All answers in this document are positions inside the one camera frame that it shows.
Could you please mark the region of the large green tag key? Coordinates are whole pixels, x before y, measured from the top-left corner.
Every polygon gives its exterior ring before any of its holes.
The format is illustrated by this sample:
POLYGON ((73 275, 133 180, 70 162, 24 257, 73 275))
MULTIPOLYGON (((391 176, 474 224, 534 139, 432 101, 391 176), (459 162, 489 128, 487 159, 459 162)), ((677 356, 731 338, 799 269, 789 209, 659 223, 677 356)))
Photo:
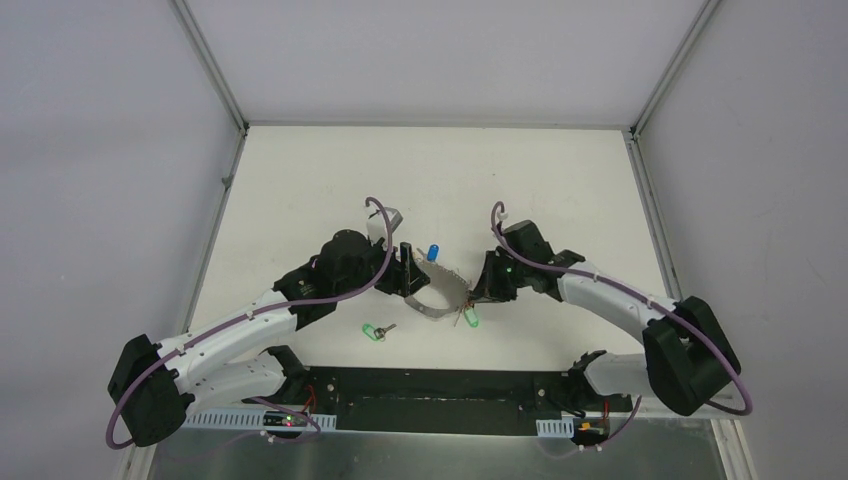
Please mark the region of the large green tag key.
POLYGON ((473 307, 468 307, 463 311, 463 318, 467 325, 471 328, 477 328, 479 325, 479 317, 473 307))

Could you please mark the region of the large blue tag keys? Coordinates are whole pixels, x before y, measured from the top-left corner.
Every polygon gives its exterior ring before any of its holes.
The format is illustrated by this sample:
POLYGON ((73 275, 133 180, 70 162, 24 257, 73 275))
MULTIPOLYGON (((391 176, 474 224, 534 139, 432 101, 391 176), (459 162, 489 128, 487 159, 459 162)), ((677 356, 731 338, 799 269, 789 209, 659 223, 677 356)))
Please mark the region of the large blue tag keys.
POLYGON ((435 262, 439 255, 439 251, 440 247, 437 244, 430 245, 426 254, 426 260, 429 262, 435 262))

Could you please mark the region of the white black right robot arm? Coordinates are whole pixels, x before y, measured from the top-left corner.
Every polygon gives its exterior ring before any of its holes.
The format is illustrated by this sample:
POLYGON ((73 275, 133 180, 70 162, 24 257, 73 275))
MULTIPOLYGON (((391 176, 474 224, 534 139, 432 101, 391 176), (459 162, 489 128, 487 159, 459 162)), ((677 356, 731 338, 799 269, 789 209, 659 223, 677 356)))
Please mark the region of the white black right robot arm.
POLYGON ((524 220, 491 228, 499 245, 487 251, 474 303, 505 303, 529 287, 558 302, 587 310, 636 340, 640 354, 606 350, 584 354, 569 370, 569 400, 583 410, 607 395, 650 396, 681 416, 703 406, 747 416, 750 392, 741 364, 717 316, 696 296, 652 296, 602 273, 571 250, 553 251, 537 225, 524 220))

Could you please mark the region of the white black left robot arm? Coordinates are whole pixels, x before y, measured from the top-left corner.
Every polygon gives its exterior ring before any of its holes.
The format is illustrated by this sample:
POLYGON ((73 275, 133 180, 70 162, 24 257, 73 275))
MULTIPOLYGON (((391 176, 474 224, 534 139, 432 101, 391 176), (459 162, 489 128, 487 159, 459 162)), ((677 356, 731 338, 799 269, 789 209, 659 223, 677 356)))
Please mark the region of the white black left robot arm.
POLYGON ((297 402, 305 378, 283 364, 275 338, 371 288, 407 298, 429 282, 409 243, 393 246, 358 231, 337 232, 318 254, 229 317, 158 342, 145 334, 129 340, 107 385, 115 404, 107 446, 154 445, 188 416, 217 404, 268 396, 281 404, 297 402))

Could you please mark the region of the black robot base mount plate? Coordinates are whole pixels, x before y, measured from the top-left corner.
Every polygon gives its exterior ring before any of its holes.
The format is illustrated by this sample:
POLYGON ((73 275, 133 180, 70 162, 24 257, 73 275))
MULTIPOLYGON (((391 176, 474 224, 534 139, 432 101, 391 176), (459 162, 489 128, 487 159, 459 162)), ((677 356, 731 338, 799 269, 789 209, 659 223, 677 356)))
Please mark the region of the black robot base mount plate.
POLYGON ((535 436, 540 421, 632 410, 557 371, 311 367, 266 400, 330 415, 339 431, 535 436))

